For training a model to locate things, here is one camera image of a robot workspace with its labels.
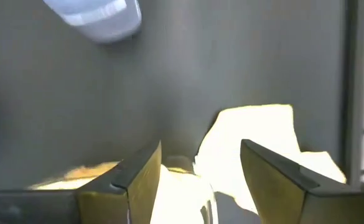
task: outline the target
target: white plastic bottle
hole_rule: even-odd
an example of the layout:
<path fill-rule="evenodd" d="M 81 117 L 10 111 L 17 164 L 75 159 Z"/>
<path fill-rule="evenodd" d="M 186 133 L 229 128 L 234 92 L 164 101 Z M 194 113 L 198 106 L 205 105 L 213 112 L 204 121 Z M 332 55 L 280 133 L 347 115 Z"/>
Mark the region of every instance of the white plastic bottle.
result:
<path fill-rule="evenodd" d="M 44 0 L 68 25 L 98 43 L 121 40 L 141 25 L 138 0 Z"/>

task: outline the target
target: gray wall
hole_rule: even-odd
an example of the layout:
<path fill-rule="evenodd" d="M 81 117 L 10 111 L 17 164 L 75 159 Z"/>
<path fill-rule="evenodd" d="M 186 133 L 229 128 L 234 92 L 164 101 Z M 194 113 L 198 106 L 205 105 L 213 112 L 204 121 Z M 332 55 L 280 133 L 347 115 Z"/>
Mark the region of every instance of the gray wall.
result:
<path fill-rule="evenodd" d="M 302 147 L 339 158 L 342 0 L 141 0 L 98 46 L 42 1 L 0 1 L 0 188 L 119 159 L 157 134 L 193 156 L 228 107 L 290 103 Z"/>

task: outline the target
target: gray panel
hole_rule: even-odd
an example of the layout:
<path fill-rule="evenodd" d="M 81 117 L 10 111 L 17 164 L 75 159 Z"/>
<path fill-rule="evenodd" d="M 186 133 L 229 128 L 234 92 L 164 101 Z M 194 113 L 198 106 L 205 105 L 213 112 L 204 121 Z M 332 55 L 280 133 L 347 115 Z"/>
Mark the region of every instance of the gray panel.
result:
<path fill-rule="evenodd" d="M 0 187 L 119 159 L 157 129 L 164 157 L 193 156 L 220 110 L 266 103 L 293 104 L 301 146 L 340 162 L 343 8 L 141 0 L 141 33 L 97 46 L 41 1 L 0 1 Z"/>

